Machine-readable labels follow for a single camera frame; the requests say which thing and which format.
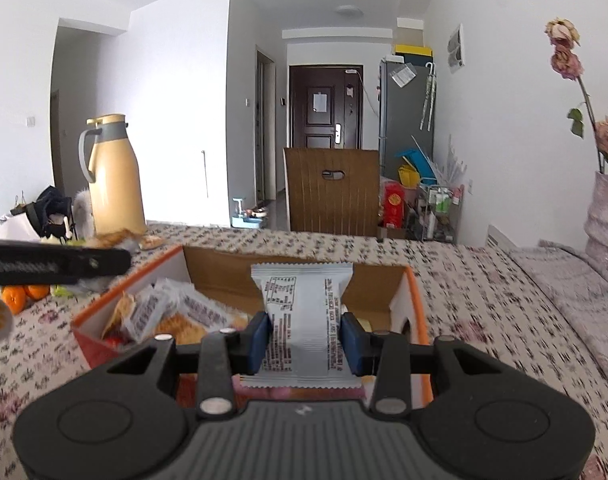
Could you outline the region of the red cardboard snack box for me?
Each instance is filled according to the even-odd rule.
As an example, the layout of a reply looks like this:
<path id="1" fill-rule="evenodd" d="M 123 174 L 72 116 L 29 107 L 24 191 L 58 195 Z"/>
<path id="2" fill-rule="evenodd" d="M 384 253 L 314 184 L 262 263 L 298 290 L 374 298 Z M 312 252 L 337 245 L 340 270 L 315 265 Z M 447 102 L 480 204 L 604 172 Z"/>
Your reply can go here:
<path id="1" fill-rule="evenodd" d="M 158 278 L 190 283 L 207 298 L 231 308 L 241 318 L 261 310 L 261 292 L 251 278 L 254 264 L 312 264 L 313 260 L 258 254 L 234 254 L 197 246 L 178 246 L 145 263 L 72 319 L 72 332 L 90 367 L 110 360 L 124 347 L 104 341 L 104 328 L 125 295 L 136 295 Z M 430 344 L 423 302 L 415 274 L 407 264 L 355 263 L 342 304 L 366 330 L 406 334 L 413 344 Z"/>

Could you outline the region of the orange fruit front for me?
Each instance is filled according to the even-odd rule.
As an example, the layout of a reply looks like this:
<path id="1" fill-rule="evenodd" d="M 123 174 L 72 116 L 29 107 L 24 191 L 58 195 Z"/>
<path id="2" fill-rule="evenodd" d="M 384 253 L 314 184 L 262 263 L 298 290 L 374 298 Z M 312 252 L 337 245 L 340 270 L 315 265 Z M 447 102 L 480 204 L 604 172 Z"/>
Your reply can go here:
<path id="1" fill-rule="evenodd" d="M 5 286 L 1 290 L 1 299 L 8 306 L 12 315 L 25 310 L 28 297 L 23 286 Z"/>

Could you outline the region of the pink textured vase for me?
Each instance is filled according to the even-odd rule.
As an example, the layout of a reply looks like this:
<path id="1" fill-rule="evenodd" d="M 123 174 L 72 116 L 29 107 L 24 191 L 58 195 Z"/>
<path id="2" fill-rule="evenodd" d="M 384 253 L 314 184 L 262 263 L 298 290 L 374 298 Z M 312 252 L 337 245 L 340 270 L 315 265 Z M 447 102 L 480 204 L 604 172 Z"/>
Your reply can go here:
<path id="1" fill-rule="evenodd" d="M 588 236 L 585 252 L 608 270 L 608 175 L 595 174 L 592 201 L 588 207 L 584 231 Z"/>

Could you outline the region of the brown wooden chair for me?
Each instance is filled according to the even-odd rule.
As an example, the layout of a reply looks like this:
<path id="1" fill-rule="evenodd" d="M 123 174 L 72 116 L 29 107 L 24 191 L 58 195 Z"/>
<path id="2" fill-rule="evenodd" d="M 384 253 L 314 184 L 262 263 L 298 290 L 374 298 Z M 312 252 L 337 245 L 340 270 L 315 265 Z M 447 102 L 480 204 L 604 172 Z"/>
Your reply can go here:
<path id="1" fill-rule="evenodd" d="M 284 165 L 292 231 L 377 235 L 378 152 L 287 148 Z"/>

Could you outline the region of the orange fruit middle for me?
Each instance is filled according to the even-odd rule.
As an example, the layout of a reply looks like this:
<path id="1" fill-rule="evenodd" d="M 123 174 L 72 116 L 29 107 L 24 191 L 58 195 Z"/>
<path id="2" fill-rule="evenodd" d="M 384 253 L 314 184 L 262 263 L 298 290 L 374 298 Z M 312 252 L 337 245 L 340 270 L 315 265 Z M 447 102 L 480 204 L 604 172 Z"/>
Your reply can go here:
<path id="1" fill-rule="evenodd" d="M 49 285 L 26 285 L 24 287 L 26 296 L 32 301 L 39 301 L 50 295 Z"/>

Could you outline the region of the calligraphy print tablecloth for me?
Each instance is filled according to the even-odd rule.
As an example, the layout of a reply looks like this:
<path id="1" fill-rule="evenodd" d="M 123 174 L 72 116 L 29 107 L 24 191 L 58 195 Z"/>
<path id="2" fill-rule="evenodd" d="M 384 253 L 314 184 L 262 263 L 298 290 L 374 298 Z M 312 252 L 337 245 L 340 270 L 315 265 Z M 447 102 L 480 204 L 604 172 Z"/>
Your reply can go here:
<path id="1" fill-rule="evenodd" d="M 583 404 L 596 426 L 584 476 L 608 479 L 608 380 L 554 304 L 499 250 L 171 224 L 151 230 L 171 245 L 223 252 L 407 264 L 420 288 L 430 337 L 456 335 Z M 0 341 L 0 479 L 25 475 L 11 441 L 20 410 L 87 370 L 70 322 L 90 301 L 41 300 L 17 315 L 12 334 Z"/>

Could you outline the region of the red gift box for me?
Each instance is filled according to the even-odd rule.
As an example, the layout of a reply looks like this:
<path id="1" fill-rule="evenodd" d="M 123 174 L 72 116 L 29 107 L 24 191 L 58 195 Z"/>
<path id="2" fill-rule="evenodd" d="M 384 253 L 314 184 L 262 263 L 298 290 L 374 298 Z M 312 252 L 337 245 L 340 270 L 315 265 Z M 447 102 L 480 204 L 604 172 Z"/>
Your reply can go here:
<path id="1" fill-rule="evenodd" d="M 401 229 L 405 218 L 405 192 L 398 182 L 387 181 L 384 185 L 383 226 Z"/>

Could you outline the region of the white snack packet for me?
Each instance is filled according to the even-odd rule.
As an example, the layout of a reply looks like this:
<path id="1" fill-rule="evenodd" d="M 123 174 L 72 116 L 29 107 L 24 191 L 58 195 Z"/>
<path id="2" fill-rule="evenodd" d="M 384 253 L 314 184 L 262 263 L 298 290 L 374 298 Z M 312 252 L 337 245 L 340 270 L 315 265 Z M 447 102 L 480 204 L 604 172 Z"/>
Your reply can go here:
<path id="1" fill-rule="evenodd" d="M 272 335 L 247 388 L 356 389 L 339 333 L 351 263 L 261 263 L 251 275 L 264 300 Z"/>

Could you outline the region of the cream thermos jug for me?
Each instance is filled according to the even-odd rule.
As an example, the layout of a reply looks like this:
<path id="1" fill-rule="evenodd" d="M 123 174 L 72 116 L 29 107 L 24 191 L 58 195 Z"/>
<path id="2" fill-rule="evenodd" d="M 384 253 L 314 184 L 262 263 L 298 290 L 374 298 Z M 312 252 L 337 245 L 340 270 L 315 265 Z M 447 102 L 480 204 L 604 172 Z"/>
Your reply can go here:
<path id="1" fill-rule="evenodd" d="M 128 138 L 126 117 L 110 114 L 87 120 L 78 140 L 78 159 L 89 185 L 98 235 L 146 231 L 139 165 Z"/>

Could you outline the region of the orange fruit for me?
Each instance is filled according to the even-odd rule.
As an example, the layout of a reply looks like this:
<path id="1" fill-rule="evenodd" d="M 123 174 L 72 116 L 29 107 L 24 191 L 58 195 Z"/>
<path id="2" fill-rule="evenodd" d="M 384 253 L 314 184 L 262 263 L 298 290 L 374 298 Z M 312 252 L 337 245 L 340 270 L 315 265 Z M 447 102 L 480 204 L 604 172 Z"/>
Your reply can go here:
<path id="1" fill-rule="evenodd" d="M 24 287 L 26 296 L 32 301 L 39 301 L 50 295 L 49 285 L 26 285 Z"/>
<path id="2" fill-rule="evenodd" d="M 28 297 L 23 286 L 5 286 L 1 290 L 1 299 L 8 306 L 12 315 L 25 310 Z"/>

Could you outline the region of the dark entrance door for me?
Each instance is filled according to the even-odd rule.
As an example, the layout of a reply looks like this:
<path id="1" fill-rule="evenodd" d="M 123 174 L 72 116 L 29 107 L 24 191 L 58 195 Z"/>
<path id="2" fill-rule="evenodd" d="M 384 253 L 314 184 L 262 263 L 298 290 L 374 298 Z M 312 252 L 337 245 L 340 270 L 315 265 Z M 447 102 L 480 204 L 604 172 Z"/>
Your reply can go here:
<path id="1" fill-rule="evenodd" d="M 292 65 L 291 148 L 362 148 L 363 84 L 359 65 Z"/>

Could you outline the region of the dried pink roses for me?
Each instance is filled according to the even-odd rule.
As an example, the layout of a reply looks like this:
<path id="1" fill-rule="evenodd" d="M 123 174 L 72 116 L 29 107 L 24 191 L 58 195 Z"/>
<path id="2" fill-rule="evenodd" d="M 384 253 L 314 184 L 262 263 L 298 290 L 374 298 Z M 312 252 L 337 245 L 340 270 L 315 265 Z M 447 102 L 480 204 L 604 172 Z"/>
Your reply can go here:
<path id="1" fill-rule="evenodd" d="M 575 81 L 580 87 L 583 101 L 572 107 L 566 118 L 571 122 L 570 130 L 578 138 L 590 127 L 595 140 L 598 172 L 608 175 L 608 114 L 599 118 L 592 105 L 592 95 L 584 83 L 584 66 L 575 49 L 581 45 L 581 34 L 575 25 L 566 18 L 554 18 L 544 29 L 552 47 L 550 67 L 562 79 Z"/>

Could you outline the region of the grey refrigerator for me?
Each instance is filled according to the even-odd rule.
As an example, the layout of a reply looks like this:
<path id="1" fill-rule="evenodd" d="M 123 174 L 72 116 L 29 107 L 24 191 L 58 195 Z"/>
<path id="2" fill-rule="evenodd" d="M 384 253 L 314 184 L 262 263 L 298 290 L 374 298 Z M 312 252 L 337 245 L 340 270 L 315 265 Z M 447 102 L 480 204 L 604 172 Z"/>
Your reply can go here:
<path id="1" fill-rule="evenodd" d="M 380 63 L 379 156 L 382 177 L 396 180 L 400 153 L 421 148 L 433 156 L 431 112 L 433 58 L 403 54 L 404 61 Z"/>

